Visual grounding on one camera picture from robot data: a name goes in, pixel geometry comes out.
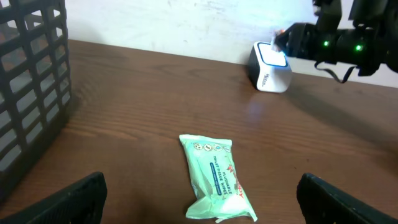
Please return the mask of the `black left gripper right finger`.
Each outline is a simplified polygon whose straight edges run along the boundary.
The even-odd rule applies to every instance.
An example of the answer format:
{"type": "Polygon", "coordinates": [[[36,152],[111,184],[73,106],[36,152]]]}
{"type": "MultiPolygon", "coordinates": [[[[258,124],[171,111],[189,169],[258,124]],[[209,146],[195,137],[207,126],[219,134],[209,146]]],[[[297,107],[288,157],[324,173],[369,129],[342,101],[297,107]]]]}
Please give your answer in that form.
{"type": "Polygon", "coordinates": [[[306,224],[397,224],[396,218],[311,173],[303,174],[296,196],[306,224]]]}

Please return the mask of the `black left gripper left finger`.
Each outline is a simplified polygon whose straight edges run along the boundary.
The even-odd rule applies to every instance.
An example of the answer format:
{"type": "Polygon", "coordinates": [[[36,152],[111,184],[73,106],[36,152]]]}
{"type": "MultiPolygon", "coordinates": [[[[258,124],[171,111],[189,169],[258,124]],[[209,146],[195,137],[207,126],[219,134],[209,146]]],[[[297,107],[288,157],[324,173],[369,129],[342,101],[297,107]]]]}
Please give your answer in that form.
{"type": "Polygon", "coordinates": [[[100,223],[107,197],[102,172],[94,172],[49,197],[2,218],[1,223],[100,223]]]}

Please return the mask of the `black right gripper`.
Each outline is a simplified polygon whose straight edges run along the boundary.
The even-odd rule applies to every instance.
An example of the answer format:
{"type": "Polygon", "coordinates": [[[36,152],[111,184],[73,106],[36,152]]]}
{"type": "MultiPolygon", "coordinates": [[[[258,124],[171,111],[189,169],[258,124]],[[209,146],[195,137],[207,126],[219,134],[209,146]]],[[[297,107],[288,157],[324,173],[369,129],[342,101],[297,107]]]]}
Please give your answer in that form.
{"type": "Polygon", "coordinates": [[[380,24],[359,23],[353,29],[322,31],[314,24],[295,23],[277,34],[276,46],[288,57],[325,62],[347,63],[371,76],[380,65],[389,64],[386,29],[380,24]]]}

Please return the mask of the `light blue wipes pack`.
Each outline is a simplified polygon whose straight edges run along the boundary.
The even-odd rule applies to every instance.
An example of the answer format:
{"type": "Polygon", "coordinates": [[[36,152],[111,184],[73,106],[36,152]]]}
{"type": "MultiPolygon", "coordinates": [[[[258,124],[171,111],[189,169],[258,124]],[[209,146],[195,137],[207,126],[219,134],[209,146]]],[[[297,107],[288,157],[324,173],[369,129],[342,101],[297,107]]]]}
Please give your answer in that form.
{"type": "Polygon", "coordinates": [[[236,217],[258,217],[240,184],[230,139],[181,134],[190,182],[197,200],[187,208],[190,219],[215,219],[216,223],[236,217]]]}

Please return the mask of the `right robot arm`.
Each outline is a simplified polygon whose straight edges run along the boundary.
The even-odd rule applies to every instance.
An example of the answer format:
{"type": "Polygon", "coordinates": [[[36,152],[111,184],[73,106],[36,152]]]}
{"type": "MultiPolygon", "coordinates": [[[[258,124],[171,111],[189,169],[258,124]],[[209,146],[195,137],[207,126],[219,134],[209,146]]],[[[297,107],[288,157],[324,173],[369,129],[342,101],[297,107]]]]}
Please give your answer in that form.
{"type": "Polygon", "coordinates": [[[349,12],[353,28],[340,29],[340,0],[313,0],[314,24],[297,22],[274,38],[288,57],[321,63],[347,63],[345,77],[357,68],[358,75],[373,75],[385,64],[397,71],[397,1],[354,0],[349,12]]]}

